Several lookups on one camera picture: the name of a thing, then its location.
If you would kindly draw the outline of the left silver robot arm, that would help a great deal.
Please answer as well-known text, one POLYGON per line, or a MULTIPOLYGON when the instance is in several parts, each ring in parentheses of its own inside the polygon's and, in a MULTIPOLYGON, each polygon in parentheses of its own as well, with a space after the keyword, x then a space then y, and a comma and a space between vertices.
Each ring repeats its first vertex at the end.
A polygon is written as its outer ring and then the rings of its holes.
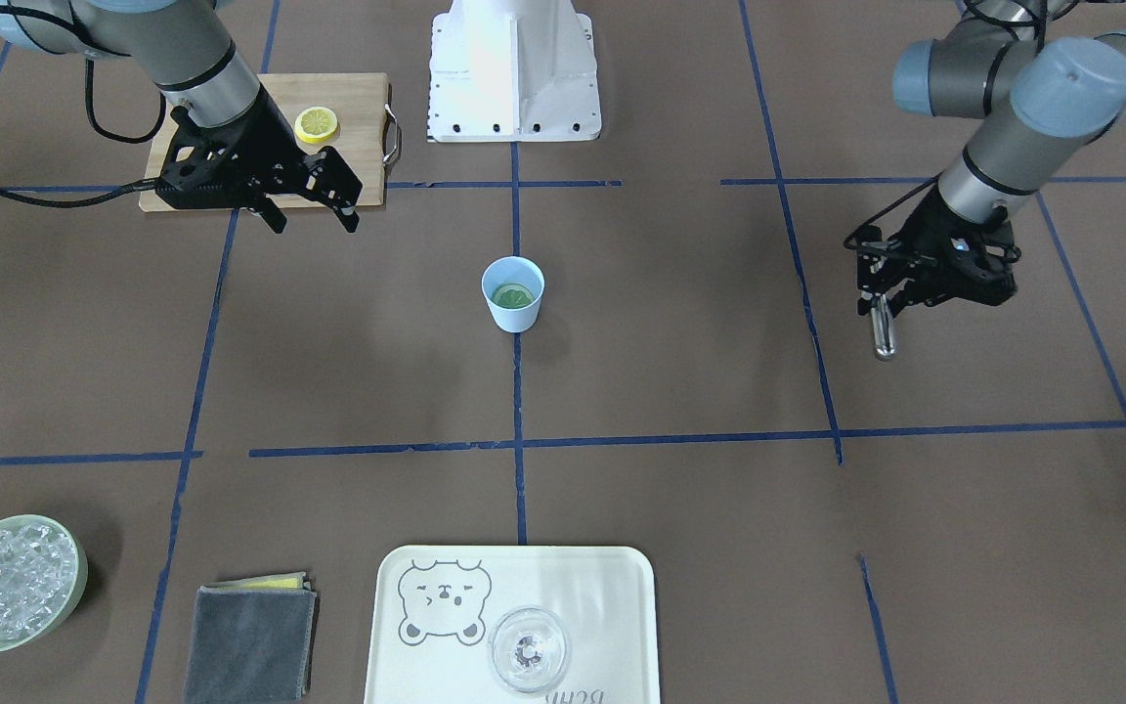
POLYGON ((1018 292, 1015 214, 1082 148, 1126 119, 1126 28, 1051 41, 1067 1, 969 1, 942 39, 908 46, 890 89, 904 112, 978 128, 892 237, 868 219, 857 257, 858 315, 951 298, 1001 306, 1018 292))

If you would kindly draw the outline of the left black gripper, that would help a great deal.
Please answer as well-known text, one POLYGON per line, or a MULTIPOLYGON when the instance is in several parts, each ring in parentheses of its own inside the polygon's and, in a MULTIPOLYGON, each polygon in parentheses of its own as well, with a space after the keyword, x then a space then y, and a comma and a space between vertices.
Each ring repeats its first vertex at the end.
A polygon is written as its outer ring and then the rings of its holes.
POLYGON ((971 222, 953 212, 939 187, 933 186, 891 238, 908 242, 931 264, 884 294, 879 280, 858 278, 858 317, 870 315, 881 296, 893 320, 903 309, 938 306, 951 298, 1001 306, 1018 292, 1013 267, 1019 249, 1004 205, 991 210, 982 222, 971 222))

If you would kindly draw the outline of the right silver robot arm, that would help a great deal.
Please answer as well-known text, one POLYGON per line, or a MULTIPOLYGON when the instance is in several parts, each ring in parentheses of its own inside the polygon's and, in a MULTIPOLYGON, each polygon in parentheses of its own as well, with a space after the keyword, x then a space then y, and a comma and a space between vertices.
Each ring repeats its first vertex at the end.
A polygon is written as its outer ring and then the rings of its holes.
POLYGON ((53 200, 0 188, 0 197, 50 208, 93 206, 151 191, 173 210, 247 210, 276 233, 278 196, 331 210, 358 228, 361 180, 336 148, 310 154, 293 124, 216 14, 214 1, 1 1, 0 36, 50 55, 129 57, 175 121, 159 173, 105 195, 53 200))

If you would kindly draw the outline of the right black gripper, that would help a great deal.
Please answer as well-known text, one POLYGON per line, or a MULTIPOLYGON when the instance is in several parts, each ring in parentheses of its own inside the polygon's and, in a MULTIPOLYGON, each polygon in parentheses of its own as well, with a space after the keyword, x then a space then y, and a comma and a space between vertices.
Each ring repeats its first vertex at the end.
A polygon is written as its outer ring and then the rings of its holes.
POLYGON ((170 112, 176 130, 153 191, 175 210, 245 208, 282 235, 287 219, 272 196, 295 195, 332 210, 352 235, 363 182, 336 148, 310 154, 269 93, 220 126, 200 126, 191 112, 170 112))

